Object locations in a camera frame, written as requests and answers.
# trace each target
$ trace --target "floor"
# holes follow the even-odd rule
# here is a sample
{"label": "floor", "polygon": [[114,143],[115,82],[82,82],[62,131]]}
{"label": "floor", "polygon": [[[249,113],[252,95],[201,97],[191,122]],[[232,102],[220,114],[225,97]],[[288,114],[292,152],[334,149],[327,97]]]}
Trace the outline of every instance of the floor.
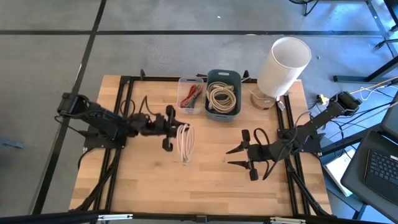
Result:
{"label": "floor", "polygon": [[[100,0],[3,0],[0,30],[91,30]],[[382,2],[373,1],[388,30],[392,19]],[[307,17],[302,6],[285,1],[252,0],[113,0],[106,3],[99,30],[315,30],[378,31],[363,2],[321,1]],[[0,136],[25,144],[0,149],[0,217],[25,215],[42,176],[58,124],[53,120],[63,92],[70,91],[80,69],[88,35],[0,35]],[[103,75],[193,76],[214,68],[249,70],[257,77],[272,43],[280,36],[256,35],[98,35],[81,83],[80,93],[95,100]],[[361,84],[334,83],[333,75],[369,75],[391,58],[381,36],[298,36],[312,50],[303,71],[308,107],[316,94],[332,96],[357,90]],[[396,89],[383,90],[394,95]],[[361,107],[387,103],[373,94]],[[378,123],[382,114],[361,125]],[[72,122],[72,126],[86,126]],[[337,132],[329,124],[328,136]],[[353,127],[346,135],[360,131]],[[68,209],[83,139],[67,132],[44,212]],[[330,194],[335,215],[351,218],[346,205]],[[388,222],[368,207],[364,220]]]}

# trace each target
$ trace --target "plastic bin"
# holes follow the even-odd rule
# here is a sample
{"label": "plastic bin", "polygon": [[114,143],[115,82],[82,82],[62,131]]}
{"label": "plastic bin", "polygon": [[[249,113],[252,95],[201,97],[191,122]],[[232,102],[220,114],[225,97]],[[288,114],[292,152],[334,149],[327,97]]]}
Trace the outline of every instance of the plastic bin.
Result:
{"label": "plastic bin", "polygon": [[[180,104],[189,94],[192,85],[201,85],[202,92],[195,100],[195,105],[193,108],[181,108]],[[180,78],[178,80],[178,92],[177,92],[177,107],[181,113],[185,114],[198,114],[203,108],[203,96],[205,95],[205,89],[203,84],[203,79],[193,77],[193,78]]]}
{"label": "plastic bin", "polygon": [[241,86],[241,76],[238,72],[229,70],[211,70],[207,74],[207,86],[213,82],[223,82],[227,85],[234,86],[234,94],[236,97],[236,105],[234,110],[227,114],[219,113],[215,110],[209,110],[209,101],[206,98],[205,109],[207,117],[215,121],[232,121],[236,115],[241,111],[241,101],[242,101],[242,86]]}

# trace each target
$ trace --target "white cord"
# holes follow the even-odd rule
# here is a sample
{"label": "white cord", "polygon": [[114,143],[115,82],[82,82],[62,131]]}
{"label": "white cord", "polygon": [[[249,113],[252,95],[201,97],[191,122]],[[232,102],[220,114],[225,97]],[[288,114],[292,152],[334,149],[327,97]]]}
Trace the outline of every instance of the white cord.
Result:
{"label": "white cord", "polygon": [[365,98],[363,98],[362,91],[360,91],[359,94],[361,94],[362,100],[366,101],[366,100],[368,100],[368,98],[372,95],[372,93],[374,93],[376,90],[378,90],[378,89],[380,89],[380,88],[384,88],[384,87],[386,87],[386,86],[379,86],[379,87],[375,88],[374,90],[368,90],[367,88],[361,87],[361,90],[367,90],[367,91],[370,91],[370,93],[369,93],[369,95],[368,95],[367,97],[365,97]]}
{"label": "white cord", "polygon": [[180,125],[177,128],[177,151],[181,156],[183,165],[190,161],[195,145],[195,130],[188,124]]}
{"label": "white cord", "polygon": [[[249,79],[250,77],[247,77],[247,78],[244,78],[244,79],[242,79],[242,81],[241,82],[244,82],[244,81],[246,81],[247,79]],[[257,96],[256,94],[254,94],[248,87],[246,87],[245,85],[243,85],[242,84],[242,86],[245,88],[245,89],[247,89],[247,91],[249,91],[254,97],[256,97],[258,100],[271,100],[271,101],[277,101],[276,99],[274,99],[274,98],[272,98],[272,97],[269,97],[269,98],[261,98],[261,97],[259,97],[259,96]]]}
{"label": "white cord", "polygon": [[392,108],[392,107],[395,106],[396,104],[398,104],[398,101],[395,102],[395,103],[393,103],[393,104],[391,104],[389,107],[387,107],[387,108],[385,108],[385,109],[383,109],[383,110],[380,110],[379,112],[377,112],[377,113],[375,113],[375,114],[372,114],[371,116],[368,116],[367,118],[364,118],[364,119],[362,119],[362,120],[360,120],[360,121],[358,121],[358,122],[356,122],[356,123],[351,124],[351,125],[348,126],[347,128],[345,128],[345,129],[343,129],[343,130],[337,132],[336,134],[334,134],[334,135],[332,135],[332,136],[330,136],[330,137],[324,136],[324,138],[330,140],[331,138],[335,137],[335,136],[338,135],[339,133],[342,133],[344,130],[346,130],[346,129],[352,127],[352,126],[354,126],[355,124],[358,124],[358,123],[360,123],[360,122],[362,122],[362,121],[365,121],[365,120],[367,120],[367,119],[369,119],[369,118],[372,118],[372,117],[374,117],[375,115],[377,115],[377,114],[379,114],[379,113],[381,113],[381,112],[383,112],[383,111],[385,111],[385,110],[388,110],[389,108]]}
{"label": "white cord", "polygon": [[[206,91],[206,97],[209,101],[209,109],[214,109],[219,113],[229,113],[236,106],[236,96],[233,93],[234,86],[223,82],[211,83]],[[226,95],[225,100],[217,100],[219,95]]]}

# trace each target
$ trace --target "wooden tabletop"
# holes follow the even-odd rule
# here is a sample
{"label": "wooden tabletop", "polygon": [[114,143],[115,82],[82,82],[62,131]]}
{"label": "wooden tabletop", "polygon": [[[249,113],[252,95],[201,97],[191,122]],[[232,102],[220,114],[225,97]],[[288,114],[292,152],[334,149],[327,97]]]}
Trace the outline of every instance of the wooden tabletop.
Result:
{"label": "wooden tabletop", "polygon": [[[113,110],[120,76],[105,75],[97,102]],[[135,81],[132,99],[139,105],[148,96],[149,108],[154,113],[165,113],[167,105],[176,107],[177,82]],[[249,88],[256,84],[245,83]],[[113,195],[113,212],[179,213],[209,215],[292,215],[287,176],[283,161],[278,162],[265,181],[250,181],[249,173],[228,161],[246,160],[246,153],[225,153],[242,140],[241,130],[252,132],[263,128],[271,142],[277,140],[279,128],[275,108],[261,111],[251,105],[248,91],[243,89],[242,109],[232,122],[218,122],[200,114],[182,114],[176,119],[195,128],[195,150],[187,166],[180,162],[175,149],[162,149],[164,137],[128,138],[122,150]],[[294,120],[307,110],[303,86],[297,80],[290,89]],[[300,120],[303,124],[308,116]],[[87,154],[80,166],[70,208],[79,206],[98,181],[104,149]],[[331,212],[319,160],[311,154],[301,154],[305,183],[324,210]],[[259,176],[266,164],[256,164]],[[302,201],[296,186],[299,211]],[[104,206],[103,194],[101,207]]]}

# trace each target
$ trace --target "cable bundle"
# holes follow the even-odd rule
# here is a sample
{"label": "cable bundle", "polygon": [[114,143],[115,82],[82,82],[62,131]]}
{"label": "cable bundle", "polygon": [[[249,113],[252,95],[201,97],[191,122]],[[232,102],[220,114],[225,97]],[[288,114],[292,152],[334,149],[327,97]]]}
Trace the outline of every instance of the cable bundle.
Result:
{"label": "cable bundle", "polygon": [[[216,110],[219,113],[229,113],[236,106],[236,97],[233,93],[234,86],[223,82],[213,82],[206,91],[206,97],[209,101],[209,109]],[[217,100],[217,96],[226,96],[223,100]]]}
{"label": "cable bundle", "polygon": [[177,150],[183,165],[191,159],[195,144],[195,130],[188,124],[180,125],[177,129]]}
{"label": "cable bundle", "polygon": [[192,85],[188,96],[180,102],[180,108],[194,108],[195,101],[203,90],[202,85]]}

